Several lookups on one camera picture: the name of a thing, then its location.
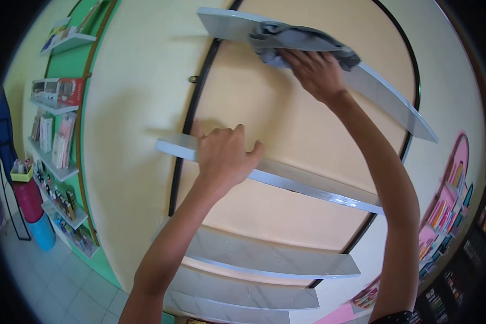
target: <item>red container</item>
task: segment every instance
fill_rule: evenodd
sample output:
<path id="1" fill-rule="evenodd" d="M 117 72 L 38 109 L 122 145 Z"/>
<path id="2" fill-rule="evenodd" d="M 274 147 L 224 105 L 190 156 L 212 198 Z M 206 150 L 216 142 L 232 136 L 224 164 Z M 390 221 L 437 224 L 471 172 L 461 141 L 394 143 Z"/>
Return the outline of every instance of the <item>red container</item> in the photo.
<path id="1" fill-rule="evenodd" d="M 13 190 L 25 220 L 29 223 L 39 221 L 43 215 L 43 209 L 41 209 L 43 200 L 34 178 L 27 183 L 13 182 Z"/>

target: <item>blue container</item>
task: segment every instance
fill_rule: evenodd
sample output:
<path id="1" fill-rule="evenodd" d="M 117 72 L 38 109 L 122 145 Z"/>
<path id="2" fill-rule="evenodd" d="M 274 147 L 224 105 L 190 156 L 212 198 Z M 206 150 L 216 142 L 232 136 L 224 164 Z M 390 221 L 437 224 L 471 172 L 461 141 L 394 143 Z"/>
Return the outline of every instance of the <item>blue container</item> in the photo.
<path id="1" fill-rule="evenodd" d="M 36 223 L 26 223 L 40 248 L 44 251 L 52 249 L 56 243 L 56 234 L 54 234 L 54 231 L 52 230 L 47 214 L 43 213 L 39 221 Z"/>

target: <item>packaged item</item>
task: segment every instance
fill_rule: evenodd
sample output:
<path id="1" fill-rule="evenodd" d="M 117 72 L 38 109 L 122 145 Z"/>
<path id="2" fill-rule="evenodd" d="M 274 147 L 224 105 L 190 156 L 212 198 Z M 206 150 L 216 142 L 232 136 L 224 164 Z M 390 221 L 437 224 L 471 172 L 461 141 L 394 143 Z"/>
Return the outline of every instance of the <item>packaged item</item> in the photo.
<path id="1" fill-rule="evenodd" d="M 31 139 L 40 139 L 40 116 L 34 117 L 34 122 L 32 123 Z"/>
<path id="2" fill-rule="evenodd" d="M 70 17 L 60 20 L 54 24 L 54 27 L 52 27 L 52 30 L 50 31 L 41 51 L 57 45 L 58 41 L 61 39 L 61 33 L 67 28 L 69 22 Z"/>
<path id="3" fill-rule="evenodd" d="M 88 27 L 88 22 L 90 22 L 92 20 L 92 16 L 97 13 L 97 9 L 99 9 L 99 6 L 102 2 L 103 0 L 97 0 L 97 2 L 90 8 L 88 14 L 85 16 L 81 24 L 79 24 L 78 28 L 76 29 L 76 33 L 81 33 L 85 31 L 86 27 Z"/>
<path id="4" fill-rule="evenodd" d="M 59 134 L 54 134 L 54 145 L 52 146 L 52 164 L 58 168 L 63 168 L 65 139 Z"/>
<path id="5" fill-rule="evenodd" d="M 54 135 L 54 148 L 52 152 L 52 163 L 56 168 L 68 168 L 68 159 L 74 132 L 76 113 L 65 113 L 59 123 L 59 130 Z"/>
<path id="6" fill-rule="evenodd" d="M 54 118 L 49 115 L 40 117 L 40 148 L 48 153 L 52 149 L 52 122 Z"/>
<path id="7" fill-rule="evenodd" d="M 32 82 L 31 99 L 53 109 L 77 109 L 83 93 L 84 78 L 49 78 Z"/>
<path id="8" fill-rule="evenodd" d="M 83 101 L 83 78 L 60 78 L 58 102 L 65 106 L 79 106 Z"/>

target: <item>forearm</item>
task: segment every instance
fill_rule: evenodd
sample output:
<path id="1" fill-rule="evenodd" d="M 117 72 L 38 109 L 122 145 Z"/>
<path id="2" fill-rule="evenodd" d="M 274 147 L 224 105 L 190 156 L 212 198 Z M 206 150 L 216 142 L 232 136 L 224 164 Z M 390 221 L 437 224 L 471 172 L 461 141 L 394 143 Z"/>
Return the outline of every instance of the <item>forearm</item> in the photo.
<path id="1" fill-rule="evenodd" d="M 196 179 L 188 195 L 146 252 L 134 288 L 163 295 L 173 280 L 191 240 L 219 198 L 210 185 Z"/>
<path id="2" fill-rule="evenodd" d="M 395 150 L 349 92 L 326 102 L 362 151 L 389 227 L 419 225 L 414 187 Z"/>

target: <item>tile floor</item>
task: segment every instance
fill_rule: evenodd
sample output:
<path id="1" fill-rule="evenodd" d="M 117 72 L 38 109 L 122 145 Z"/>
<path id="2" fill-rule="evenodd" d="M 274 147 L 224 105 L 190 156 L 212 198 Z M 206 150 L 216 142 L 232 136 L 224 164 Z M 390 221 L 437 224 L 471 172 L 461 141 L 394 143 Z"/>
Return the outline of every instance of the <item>tile floor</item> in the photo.
<path id="1" fill-rule="evenodd" d="M 0 239 L 21 292 L 43 324 L 119 321 L 128 294 L 93 271 L 58 236 L 45 252 L 34 240 L 18 240 L 9 221 Z"/>

